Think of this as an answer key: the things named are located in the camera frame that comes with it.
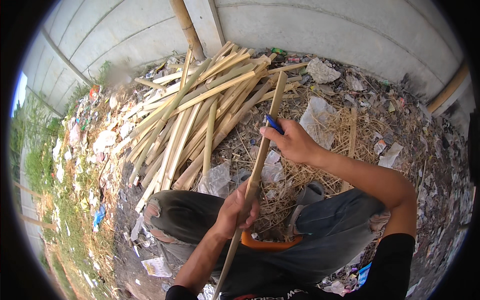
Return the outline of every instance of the gray pants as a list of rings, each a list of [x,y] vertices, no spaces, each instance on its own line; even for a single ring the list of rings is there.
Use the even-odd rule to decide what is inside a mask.
[[[152,195],[145,224],[165,249],[185,262],[216,221],[224,199],[190,191],[161,191]],[[295,225],[303,235],[298,244],[281,252],[259,252],[242,244],[236,252],[222,293],[236,295],[286,277],[303,284],[320,282],[346,265],[374,238],[371,218],[385,210],[383,203],[352,189],[306,206]],[[218,280],[229,242],[214,267]]]

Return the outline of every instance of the blue plastic bag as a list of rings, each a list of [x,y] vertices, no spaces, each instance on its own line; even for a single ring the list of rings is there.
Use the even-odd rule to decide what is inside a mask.
[[[98,224],[105,218],[105,204],[102,204],[100,208],[95,212],[93,217],[93,232],[98,232]]]
[[[370,266],[372,263],[369,263],[368,265],[364,266],[362,269],[359,271],[359,287],[361,287],[365,281],[367,281],[367,276],[368,276],[368,271],[370,271]]]

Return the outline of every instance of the blue pen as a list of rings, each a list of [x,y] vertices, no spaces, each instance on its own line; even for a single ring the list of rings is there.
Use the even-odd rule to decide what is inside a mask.
[[[275,120],[273,119],[272,116],[270,116],[269,114],[267,114],[267,121],[268,123],[270,123],[270,125],[275,128],[281,135],[284,135],[285,132],[283,132],[282,128],[280,127],[280,125],[278,125]]]

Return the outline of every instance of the orange handle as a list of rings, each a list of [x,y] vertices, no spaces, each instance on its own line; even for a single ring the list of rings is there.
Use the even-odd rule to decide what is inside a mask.
[[[288,249],[291,246],[300,242],[301,240],[302,240],[301,236],[296,236],[293,241],[280,242],[280,243],[254,240],[252,239],[252,234],[250,232],[250,229],[245,230],[241,234],[242,244],[244,244],[249,248],[260,250],[260,251],[266,251],[266,252],[279,252],[279,251]]]

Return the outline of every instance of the left hand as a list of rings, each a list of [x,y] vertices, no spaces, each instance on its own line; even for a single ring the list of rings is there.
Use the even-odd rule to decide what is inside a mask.
[[[235,233],[235,229],[237,227],[237,216],[245,204],[245,193],[247,191],[248,180],[242,183],[225,199],[220,211],[218,212],[216,222],[211,228],[215,234],[224,239],[231,239]],[[240,224],[239,228],[250,227],[257,218],[259,211],[260,205],[258,204],[258,200],[255,199],[252,203],[249,217],[245,223]]]

